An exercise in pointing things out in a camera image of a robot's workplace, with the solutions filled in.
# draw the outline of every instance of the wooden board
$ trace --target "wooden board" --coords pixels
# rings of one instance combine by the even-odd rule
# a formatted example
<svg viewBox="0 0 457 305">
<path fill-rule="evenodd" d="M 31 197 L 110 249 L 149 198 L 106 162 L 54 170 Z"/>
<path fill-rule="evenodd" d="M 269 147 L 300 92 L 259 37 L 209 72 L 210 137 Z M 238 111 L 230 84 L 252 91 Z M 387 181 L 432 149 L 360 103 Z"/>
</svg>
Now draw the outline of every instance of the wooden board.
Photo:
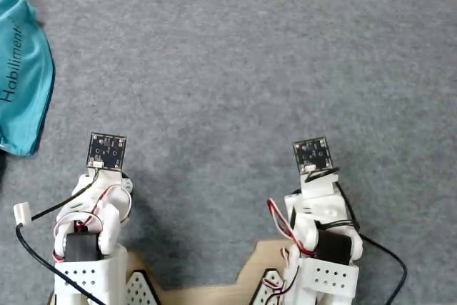
<svg viewBox="0 0 457 305">
<path fill-rule="evenodd" d="M 248 305 L 265 269 L 276 268 L 282 272 L 284 260 L 279 249 L 283 246 L 289 246 L 290 243 L 286 240 L 258 242 L 254 252 L 238 273 L 236 283 L 233 285 L 202 286 L 164 291 L 154 280 L 153 273 L 148 271 L 148 275 L 161 305 Z M 144 264 L 137 255 L 129 253 L 127 276 L 130 277 L 135 269 L 145 269 Z"/>
</svg>

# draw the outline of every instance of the black cable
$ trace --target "black cable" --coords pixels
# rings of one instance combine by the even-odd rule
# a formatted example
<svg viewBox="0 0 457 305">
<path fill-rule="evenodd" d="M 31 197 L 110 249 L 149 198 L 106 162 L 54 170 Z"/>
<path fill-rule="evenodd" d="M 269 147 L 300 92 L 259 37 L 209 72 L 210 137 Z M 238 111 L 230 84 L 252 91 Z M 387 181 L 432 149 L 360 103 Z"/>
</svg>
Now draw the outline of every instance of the black cable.
<svg viewBox="0 0 457 305">
<path fill-rule="evenodd" d="M 99 170 L 95 170 L 94 178 L 92 181 L 79 191 L 77 191 L 73 196 L 70 196 L 69 198 L 65 199 L 64 201 L 61 201 L 60 203 L 40 212 L 39 214 L 36 214 L 31 218 L 32 221 L 36 221 L 37 219 L 41 218 L 42 216 L 45 216 L 49 214 L 52 211 L 55 211 L 57 209 L 60 209 L 62 206 L 68 204 L 70 201 L 73 199 L 77 198 L 78 196 L 82 195 L 85 191 L 87 191 L 92 185 L 94 185 L 95 181 L 99 178 Z M 41 265 L 46 267 L 49 271 L 52 271 L 54 274 L 57 276 L 61 277 L 63 280 L 65 280 L 68 284 L 72 285 L 75 289 L 77 289 L 81 294 L 92 300 L 94 303 L 98 305 L 105 305 L 105 303 L 101 302 L 99 299 L 97 299 L 95 296 L 90 294 L 88 291 L 86 291 L 84 288 L 78 286 L 78 284 L 71 280 L 67 275 L 63 274 L 60 272 L 58 269 L 56 269 L 54 266 L 50 265 L 49 262 L 47 262 L 45 259 L 43 259 L 41 256 L 37 254 L 36 251 L 34 251 L 29 244 L 27 243 L 26 239 L 22 236 L 21 233 L 21 228 L 23 227 L 22 223 L 17 224 L 16 226 L 16 236 L 19 242 L 21 242 L 22 246 L 26 249 L 26 251 L 34 258 L 36 259 Z"/>
<path fill-rule="evenodd" d="M 317 174 L 315 176 L 312 176 L 315 173 L 315 171 L 310 171 L 308 176 L 305 179 L 305 182 L 310 182 L 310 181 L 313 181 L 313 180 L 316 180 L 316 179 L 320 179 L 320 178 L 322 178 L 324 176 L 328 176 L 330 174 L 336 173 L 339 170 L 340 169 L 338 167 L 335 167 L 335 168 L 329 169 L 327 171 L 323 171 L 322 173 Z"/>
<path fill-rule="evenodd" d="M 268 305 L 270 300 L 272 300 L 272 298 L 274 298 L 275 296 L 282 296 L 283 294 L 286 294 L 287 292 L 289 292 L 291 290 L 293 284 L 295 283 L 295 280 L 297 279 L 299 269 L 300 269 L 300 266 L 297 267 L 297 271 L 295 272 L 295 276 L 293 277 L 291 284 L 288 285 L 288 287 L 286 289 L 284 289 L 283 291 L 270 294 L 270 296 L 265 301 L 265 305 Z"/>
<path fill-rule="evenodd" d="M 339 226 L 353 226 L 357 231 L 360 229 L 360 224 L 353 219 L 342 219 L 340 221 L 332 221 L 330 223 L 320 224 L 318 229 L 327 230 L 337 228 Z"/>
<path fill-rule="evenodd" d="M 343 188 L 341 187 L 339 182 L 336 182 L 336 187 L 338 187 L 338 190 L 341 192 L 341 196 L 343 197 L 344 202 L 346 203 L 346 207 L 348 208 L 349 214 L 351 215 L 351 219 L 353 221 L 357 221 L 356 215 L 354 214 L 354 210 L 352 209 L 351 203 L 349 202 L 349 199 L 348 199 L 346 193 L 344 193 Z M 386 305 L 391 305 L 393 303 L 393 300 L 397 297 L 398 293 L 400 293 L 401 288 L 405 284 L 406 277 L 408 276 L 408 267 L 406 266 L 406 264 L 403 262 L 402 259 L 400 259 L 395 253 L 393 253 L 392 251 L 387 249 L 385 246 L 382 246 L 378 242 L 374 241 L 373 239 L 370 239 L 369 237 L 365 236 L 364 234 L 361 234 L 360 232 L 358 234 L 364 241 L 367 241 L 369 244 L 375 246 L 376 248 L 378 248 L 378 249 L 384 251 L 385 253 L 389 254 L 390 256 L 392 256 L 398 262 L 398 264 L 400 264 L 401 268 L 403 269 L 403 275 L 401 276 L 401 279 L 400 279 L 399 283 L 397 284 L 397 287 L 393 290 L 391 296 L 387 299 Z"/>
<path fill-rule="evenodd" d="M 26 242 L 25 238 L 22 236 L 21 233 L 21 228 L 22 228 L 22 223 L 19 223 L 16 225 L 16 236 L 19 242 L 21 242 L 22 246 L 27 250 L 27 252 L 34 258 L 36 259 L 40 264 L 45 266 L 48 270 L 52 271 L 54 274 L 60 276 L 65 282 L 68 284 L 72 285 L 76 290 L 81 292 L 84 296 L 92 300 L 95 304 L 98 305 L 105 305 L 105 303 L 101 302 L 98 298 L 90 294 L 88 291 L 80 287 L 75 281 L 71 280 L 67 275 L 59 271 L 56 267 L 50 265 L 48 261 L 43 259 L 41 256 L 39 256 L 36 251 L 34 251 L 29 244 Z"/>
<path fill-rule="evenodd" d="M 370 239 L 369 237 L 365 236 L 364 234 L 358 233 L 360 237 L 364 240 L 367 241 L 369 244 L 372 244 L 376 248 L 384 251 L 385 253 L 389 254 L 392 256 L 401 266 L 403 269 L 403 275 L 401 276 L 401 279 L 397 285 L 397 287 L 393 290 L 391 296 L 387 299 L 386 305 L 391 305 L 393 303 L 393 300 L 397 297 L 398 293 L 400 293 L 401 288 L 405 284 L 406 277 L 408 276 L 408 267 L 406 264 L 392 251 L 388 250 L 385 246 L 380 245 L 378 242 L 374 241 L 373 239 Z"/>
<path fill-rule="evenodd" d="M 87 186 L 83 187 L 82 189 L 80 189 L 79 191 L 77 191 L 73 196 L 70 196 L 69 198 L 65 199 L 64 201 L 61 201 L 60 203 L 50 207 L 49 209 L 46 209 L 42 212 L 40 212 L 39 214 L 36 214 L 35 216 L 33 216 L 31 218 L 32 221 L 35 221 L 37 220 L 38 218 L 42 217 L 42 216 L 46 216 L 47 214 L 57 210 L 57 209 L 60 209 L 63 205 L 66 205 L 68 204 L 70 201 L 72 201 L 73 199 L 75 198 L 78 198 L 80 195 L 82 195 L 85 191 L 87 191 L 89 188 L 92 187 L 92 185 L 94 185 L 95 181 L 97 181 L 97 179 L 99 178 L 99 170 L 97 169 L 95 171 L 95 174 L 94 174 L 94 178 L 92 179 L 92 182 L 90 184 L 88 184 Z"/>
</svg>

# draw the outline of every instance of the gray carpet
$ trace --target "gray carpet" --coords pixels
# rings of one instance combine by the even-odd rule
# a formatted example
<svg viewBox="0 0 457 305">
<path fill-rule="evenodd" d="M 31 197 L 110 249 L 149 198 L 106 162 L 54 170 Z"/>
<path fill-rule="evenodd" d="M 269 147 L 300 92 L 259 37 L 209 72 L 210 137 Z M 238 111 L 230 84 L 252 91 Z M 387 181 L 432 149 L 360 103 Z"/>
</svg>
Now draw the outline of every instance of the gray carpet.
<svg viewBox="0 0 457 305">
<path fill-rule="evenodd" d="M 67 196 L 91 131 L 129 137 L 123 242 L 167 288 L 230 284 L 279 238 L 266 199 L 298 185 L 291 142 L 325 135 L 363 232 L 409 266 L 398 304 L 457 299 L 456 0 L 29 1 L 56 83 L 39 152 L 6 159 L 3 304 L 52 288 L 12 205 Z M 52 220 L 24 231 L 45 256 Z M 400 268 L 370 246 L 359 265 L 356 304 L 383 304 Z"/>
</svg>

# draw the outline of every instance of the black circuit board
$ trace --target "black circuit board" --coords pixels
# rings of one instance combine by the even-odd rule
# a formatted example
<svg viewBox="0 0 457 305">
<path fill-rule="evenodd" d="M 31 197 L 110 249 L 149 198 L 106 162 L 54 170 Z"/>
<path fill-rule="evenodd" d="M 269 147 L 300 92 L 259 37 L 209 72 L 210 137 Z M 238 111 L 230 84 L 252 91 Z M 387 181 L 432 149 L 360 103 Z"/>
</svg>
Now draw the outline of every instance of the black circuit board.
<svg viewBox="0 0 457 305">
<path fill-rule="evenodd" d="M 89 168 L 121 171 L 126 143 L 127 138 L 124 136 L 93 132 L 87 153 L 86 166 Z"/>
<path fill-rule="evenodd" d="M 303 173 L 305 167 L 315 165 L 315 171 L 333 168 L 327 139 L 318 137 L 293 143 L 293 152 L 297 160 L 298 171 Z"/>
</svg>

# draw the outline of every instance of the teal fabric bag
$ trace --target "teal fabric bag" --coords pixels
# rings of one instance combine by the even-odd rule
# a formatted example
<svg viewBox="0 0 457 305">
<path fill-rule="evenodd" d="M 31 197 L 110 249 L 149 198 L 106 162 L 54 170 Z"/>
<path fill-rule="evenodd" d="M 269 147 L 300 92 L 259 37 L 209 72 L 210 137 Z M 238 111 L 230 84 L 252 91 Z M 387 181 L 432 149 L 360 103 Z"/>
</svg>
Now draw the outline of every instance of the teal fabric bag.
<svg viewBox="0 0 457 305">
<path fill-rule="evenodd" d="M 0 0 L 0 149 L 32 155 L 54 84 L 54 63 L 35 9 Z"/>
</svg>

